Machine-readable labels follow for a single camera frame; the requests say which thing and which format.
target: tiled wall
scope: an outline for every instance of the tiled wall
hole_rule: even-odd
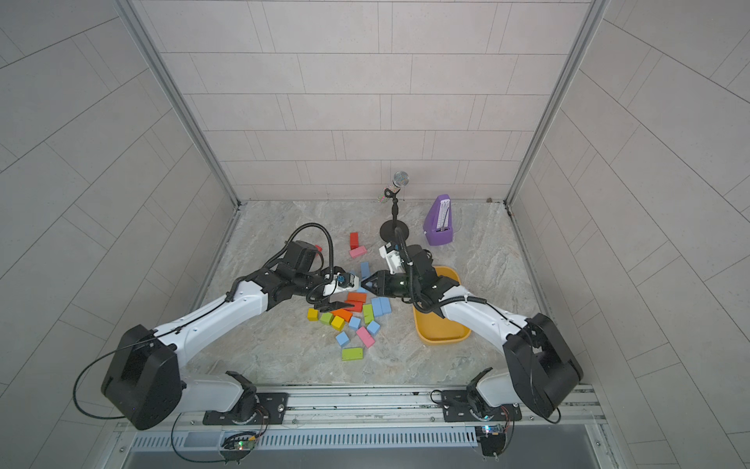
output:
[[[504,198],[586,2],[134,2],[241,199]]]
[[[613,0],[512,207],[630,467],[750,463],[749,31]]]
[[[76,376],[187,312],[232,212],[108,0],[0,2],[0,467],[82,467]]]

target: round black stand base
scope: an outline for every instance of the round black stand base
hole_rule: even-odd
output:
[[[403,232],[403,240],[406,241],[409,238],[409,227],[401,220],[396,220],[396,227],[401,228]],[[380,225],[380,238],[385,242],[390,242],[392,245],[397,245],[398,240],[393,232],[395,226],[393,220],[388,220],[384,224]]]

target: yellow tray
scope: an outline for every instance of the yellow tray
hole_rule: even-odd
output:
[[[450,267],[435,267],[435,271],[438,275],[444,275],[461,283],[458,273]],[[463,324],[445,319],[435,313],[420,313],[414,307],[412,307],[412,310],[414,311],[417,334],[419,334],[421,341],[427,345],[455,344],[463,341],[471,334],[471,329]]]

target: black cable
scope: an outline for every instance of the black cable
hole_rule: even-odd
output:
[[[165,332],[164,334],[156,335],[155,337],[147,338],[147,339],[146,339],[146,340],[144,340],[144,341],[138,341],[138,342],[135,342],[134,344],[130,344],[130,345],[125,345],[124,347],[120,347],[120,348],[118,348],[118,349],[115,349],[115,350],[113,350],[113,351],[111,351],[111,352],[109,352],[109,353],[105,353],[104,355],[100,356],[99,358],[97,358],[97,359],[96,359],[96,360],[94,360],[93,362],[89,363],[89,364],[88,364],[88,365],[87,365],[87,366],[86,366],[86,367],[85,367],[85,368],[84,368],[83,370],[81,370],[81,372],[80,372],[80,373],[78,374],[78,377],[76,378],[76,382],[75,382],[75,383],[73,384],[73,404],[74,404],[74,405],[76,406],[76,409],[78,409],[78,411],[79,411],[80,413],[82,413],[83,415],[85,415],[85,416],[89,416],[89,417],[91,417],[92,419],[99,419],[99,420],[117,420],[117,419],[124,419],[124,418],[125,418],[125,416],[124,416],[124,415],[121,415],[121,416],[113,416],[113,417],[105,417],[105,416],[101,416],[101,415],[94,415],[93,413],[89,413],[89,412],[86,412],[85,410],[83,410],[83,409],[81,408],[81,406],[80,406],[80,405],[78,404],[78,398],[77,398],[78,383],[79,383],[79,382],[81,381],[81,377],[83,377],[83,375],[84,375],[84,374],[86,373],[86,370],[88,370],[88,369],[89,369],[89,368],[91,368],[92,366],[96,365],[96,363],[97,363],[97,362],[99,362],[100,360],[102,360],[102,359],[105,359],[105,358],[107,358],[108,356],[110,356],[110,355],[113,355],[114,353],[118,353],[118,352],[119,352],[120,350],[125,350],[125,349],[131,348],[131,347],[135,347],[135,346],[137,346],[137,345],[148,344],[149,342],[153,342],[153,341],[155,341],[156,339],[158,339],[158,338],[162,338],[162,337],[164,337],[165,335],[169,335],[169,334],[171,334],[171,333],[173,333],[173,332],[177,332],[177,333],[179,333],[179,332],[180,332],[180,331],[181,331],[182,329],[184,329],[184,328],[185,328],[186,326],[188,326],[189,324],[192,324],[192,323],[194,323],[195,321],[199,320],[200,318],[202,318],[202,317],[205,317],[205,316],[206,316],[207,314],[209,314],[209,313],[212,313],[212,312],[216,311],[216,310],[217,310],[217,309],[219,308],[219,306],[222,306],[222,305],[223,305],[224,303],[226,303],[226,302],[227,302],[227,301],[225,300],[225,301],[223,301],[223,302],[219,303],[218,305],[216,305],[216,306],[215,306],[215,307],[214,307],[213,309],[211,309],[210,311],[207,311],[206,313],[203,313],[203,314],[201,314],[201,315],[200,315],[199,317],[196,317],[195,319],[189,320],[189,321],[188,321],[187,323],[185,323],[185,324],[181,324],[181,325],[177,326],[176,328],[174,328],[174,329],[170,330],[169,332]]]

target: pink block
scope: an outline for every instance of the pink block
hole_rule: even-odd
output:
[[[349,256],[351,256],[352,259],[354,259],[359,256],[364,256],[367,252],[368,250],[366,247],[359,246],[357,249],[352,249],[351,251],[349,251]]]
[[[364,327],[360,327],[359,329],[357,329],[357,335],[360,339],[362,339],[362,343],[365,347],[370,348],[375,344],[375,339]]]

